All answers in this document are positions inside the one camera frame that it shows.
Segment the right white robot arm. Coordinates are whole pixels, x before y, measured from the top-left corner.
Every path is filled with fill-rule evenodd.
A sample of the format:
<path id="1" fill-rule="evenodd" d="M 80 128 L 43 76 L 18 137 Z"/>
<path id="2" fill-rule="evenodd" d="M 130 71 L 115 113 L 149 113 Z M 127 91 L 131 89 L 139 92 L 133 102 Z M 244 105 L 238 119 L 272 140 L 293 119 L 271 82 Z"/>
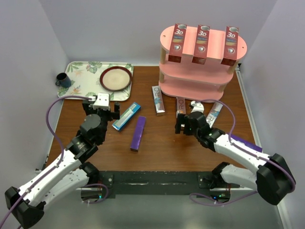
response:
<path id="1" fill-rule="evenodd" d="M 212 173 L 213 184 L 224 187 L 237 184 L 253 190 L 267 203 L 277 205 L 294 192 L 296 181 L 285 161 L 279 155 L 270 156 L 234 140 L 218 128 L 212 128 L 200 112 L 178 114 L 175 133 L 194 136 L 204 148 L 225 155 L 242 165 L 221 163 Z"/>

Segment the red toothpaste box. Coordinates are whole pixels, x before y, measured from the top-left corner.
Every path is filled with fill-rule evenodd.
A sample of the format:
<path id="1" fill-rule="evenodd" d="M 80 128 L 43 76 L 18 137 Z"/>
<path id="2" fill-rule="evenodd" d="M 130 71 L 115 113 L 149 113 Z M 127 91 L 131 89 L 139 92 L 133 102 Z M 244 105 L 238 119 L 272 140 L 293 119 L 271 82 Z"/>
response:
<path id="1" fill-rule="evenodd" d="M 234 66 L 237 61 L 239 29 L 237 27 L 226 27 L 224 38 L 224 55 L 221 64 Z"/>
<path id="2" fill-rule="evenodd" d="M 210 27 L 198 25 L 192 63 L 204 65 L 207 60 Z"/>
<path id="3" fill-rule="evenodd" d="M 170 49 L 168 53 L 169 62 L 180 63 L 183 54 L 183 46 L 186 35 L 186 24 L 176 23 L 173 30 L 173 36 L 170 44 Z"/>

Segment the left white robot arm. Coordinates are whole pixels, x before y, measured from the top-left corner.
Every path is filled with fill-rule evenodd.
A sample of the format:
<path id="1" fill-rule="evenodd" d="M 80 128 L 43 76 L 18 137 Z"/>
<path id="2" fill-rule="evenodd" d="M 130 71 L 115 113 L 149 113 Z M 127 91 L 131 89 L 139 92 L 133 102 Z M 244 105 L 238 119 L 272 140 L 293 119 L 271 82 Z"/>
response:
<path id="1" fill-rule="evenodd" d="M 120 104 L 115 102 L 112 111 L 108 99 L 90 96 L 83 98 L 82 106 L 84 122 L 70 143 L 61 146 L 60 155 L 28 183 L 5 191 L 8 214 L 20 228 L 34 226 L 47 207 L 74 189 L 98 185 L 99 171 L 87 160 L 103 144 L 108 122 L 120 118 Z"/>

